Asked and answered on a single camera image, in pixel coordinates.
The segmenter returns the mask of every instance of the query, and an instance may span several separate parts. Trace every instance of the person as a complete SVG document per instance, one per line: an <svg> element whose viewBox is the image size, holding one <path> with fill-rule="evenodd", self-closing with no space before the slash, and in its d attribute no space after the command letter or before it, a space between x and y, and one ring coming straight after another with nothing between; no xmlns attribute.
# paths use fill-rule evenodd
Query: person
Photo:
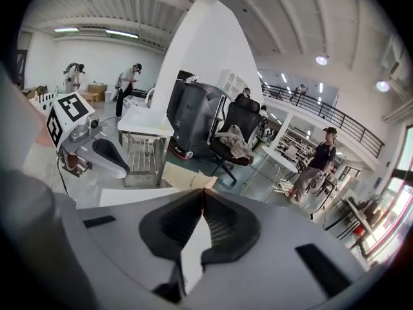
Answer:
<svg viewBox="0 0 413 310"><path fill-rule="evenodd" d="M306 94L307 93L307 87L304 86L304 84L301 84L300 86L296 87L292 97L290 98L290 101L292 101L296 96L299 96L301 94Z"/></svg>
<svg viewBox="0 0 413 310"><path fill-rule="evenodd" d="M66 94L73 93L80 87L80 73L84 74L83 71L84 65L71 63L67 66L63 74L66 75L65 85L66 85Z"/></svg>
<svg viewBox="0 0 413 310"><path fill-rule="evenodd" d="M259 110L259 114L265 118L268 118L267 106L265 105L261 106L261 109Z"/></svg>
<svg viewBox="0 0 413 310"><path fill-rule="evenodd" d="M121 88L119 89L119 94L117 95L116 101L116 117L122 117L123 99L130 95L133 90L133 83L137 80L134 79L135 73L141 74L142 65L136 63L132 68L126 69L121 76Z"/></svg>
<svg viewBox="0 0 413 310"><path fill-rule="evenodd" d="M242 96L246 96L248 99L251 98L251 90L248 87L245 87L242 93L237 95L235 102L237 102Z"/></svg>
<svg viewBox="0 0 413 310"><path fill-rule="evenodd" d="M294 186L285 194L291 201L294 196L296 196L296 200L299 203L308 183L310 183L313 178L317 176L322 177L322 175L330 171L332 162L336 157L335 142L337 130L334 127L329 127L324 130L326 131L325 142L317 146L313 153L313 159L300 174Z"/></svg>

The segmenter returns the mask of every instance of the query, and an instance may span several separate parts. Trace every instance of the fluorescent light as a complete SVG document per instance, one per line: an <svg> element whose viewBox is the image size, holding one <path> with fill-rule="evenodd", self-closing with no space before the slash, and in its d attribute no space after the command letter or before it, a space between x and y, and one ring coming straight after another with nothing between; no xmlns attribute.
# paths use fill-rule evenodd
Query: fluorescent light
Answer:
<svg viewBox="0 0 413 310"><path fill-rule="evenodd" d="M376 88L380 91L380 92L387 92L388 90L390 90L390 85L384 81L378 81L376 84Z"/></svg>
<svg viewBox="0 0 413 310"><path fill-rule="evenodd" d="M319 65L327 65L328 59L325 56L318 56L318 57L316 57L316 62Z"/></svg>
<svg viewBox="0 0 413 310"><path fill-rule="evenodd" d="M55 28L54 32L77 32L78 28Z"/></svg>
<svg viewBox="0 0 413 310"><path fill-rule="evenodd" d="M127 34L126 32L120 32L120 31L113 31L113 30L106 30L107 34L117 34L119 36L125 36L125 37L131 37L131 38L139 38L135 34Z"/></svg>

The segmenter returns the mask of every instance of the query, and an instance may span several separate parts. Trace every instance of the black office chair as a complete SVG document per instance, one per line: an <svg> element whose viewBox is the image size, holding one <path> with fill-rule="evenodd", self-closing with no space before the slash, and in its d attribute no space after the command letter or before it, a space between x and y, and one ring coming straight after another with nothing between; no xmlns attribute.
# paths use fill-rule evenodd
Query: black office chair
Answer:
<svg viewBox="0 0 413 310"><path fill-rule="evenodd" d="M259 103L257 101L248 99L246 97L240 98L237 102L231 102L228 106L227 118L224 125L219 132L226 132L231 125L237 125L246 142L249 141L251 136L255 136L262 123L263 117L259 114ZM231 173L230 168L225 165L226 161L233 164L247 166L251 162L248 158L234 158L231 154L230 148L221 143L219 138L214 138L214 134L217 129L218 123L222 119L216 118L214 128L212 131L210 148L214 151L217 157L217 167L212 173L212 176L216 173L218 168L222 167L224 171L233 179L232 185L235 185L237 179Z"/></svg>

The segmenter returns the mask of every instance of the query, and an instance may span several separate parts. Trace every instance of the metal railing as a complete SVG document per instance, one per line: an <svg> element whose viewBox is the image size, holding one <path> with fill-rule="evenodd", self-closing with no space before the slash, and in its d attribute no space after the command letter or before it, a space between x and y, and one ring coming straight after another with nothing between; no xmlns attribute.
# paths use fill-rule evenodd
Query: metal railing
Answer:
<svg viewBox="0 0 413 310"><path fill-rule="evenodd" d="M288 91L286 88L279 86L262 85L262 89L264 96L289 102L329 121L333 126L340 128L360 142L376 158L379 156L381 148L385 145L362 124L333 106L319 102L316 98Z"/></svg>

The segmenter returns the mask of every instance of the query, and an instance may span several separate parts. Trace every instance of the floor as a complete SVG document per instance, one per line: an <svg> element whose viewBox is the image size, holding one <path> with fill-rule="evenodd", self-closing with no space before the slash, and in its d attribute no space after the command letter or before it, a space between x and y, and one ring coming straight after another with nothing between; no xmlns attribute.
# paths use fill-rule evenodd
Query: floor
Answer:
<svg viewBox="0 0 413 310"><path fill-rule="evenodd" d="M99 116L100 122L104 121L104 132L109 136L113 136L117 139L117 120L114 117L115 103L96 103L94 104L96 114ZM214 189L219 191L231 192L234 194L241 194L244 187L244 182L254 173L259 164L264 159L265 153L261 148L257 148L254 152L254 162L248 167L242 167L239 165L234 166L232 173L237 178L238 182L231 186L232 179L227 175L224 170L219 169L216 172L217 181L214 185ZM191 159L184 161L172 152L168 151L166 160L180 167L192 171L201 171L203 174L209 176L215 168L215 164L208 160ZM23 170L25 173L35 176L36 178L43 180L49 185L55 192L65 192L59 173L56 169L55 150L53 148L45 148L37 144L33 144L31 148ZM243 196L253 198L257 201L264 201L267 195L274 190L271 179L274 177L276 168L274 162L266 160L259 173L257 173L253 182L248 186L248 189L242 193ZM113 178L106 178L102 175L98 175L92 170L86 171L80 178L76 178L68 172L61 170L62 176L65 180L69 195L76 201L77 208L89 208L99 206L99 199L102 188L122 189L123 184L121 180L115 180ZM142 178L141 176L128 177L128 184L133 185L136 188L152 188L151 180ZM324 200L325 194L321 194L318 198L313 194L308 194L301 201L302 207L291 203L287 197L280 191L275 190L272 192L268 199L268 204L277 205L280 207L290 207L298 214L310 219L310 214L315 212ZM320 227L327 226L331 222L338 218L337 211L331 207L327 207L326 210L319 210L314 213L314 223ZM344 224L339 224L329 232L333 236L337 236L345 228ZM344 243L347 247L350 247L355 238L351 234L345 238ZM357 249L353 249L352 252L357 258L361 255Z"/></svg>

